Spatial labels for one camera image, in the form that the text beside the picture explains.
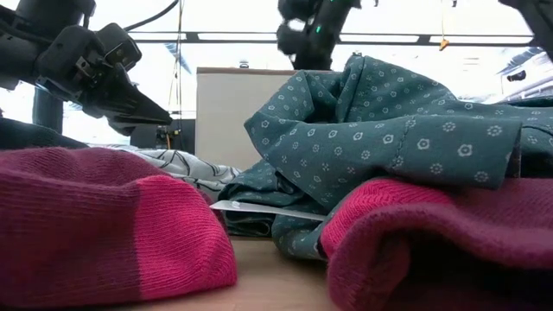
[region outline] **wooden table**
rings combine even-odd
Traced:
[[[232,244],[238,261],[236,286],[118,310],[336,310],[327,297],[324,264],[287,259],[267,239],[234,238]]]

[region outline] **pink knit fabric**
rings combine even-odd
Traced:
[[[0,305],[137,302],[236,282],[201,195],[108,149],[0,153]]]
[[[321,235],[343,311],[551,310],[553,180],[499,191],[369,181]]]

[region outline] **white tag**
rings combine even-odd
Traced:
[[[327,217],[314,213],[304,213],[297,211],[289,211],[282,208],[264,206],[252,203],[242,203],[237,201],[221,200],[210,206],[212,209],[220,211],[233,212],[249,212],[249,213],[272,213],[277,215],[285,215],[301,219],[311,219],[316,221],[324,221]]]

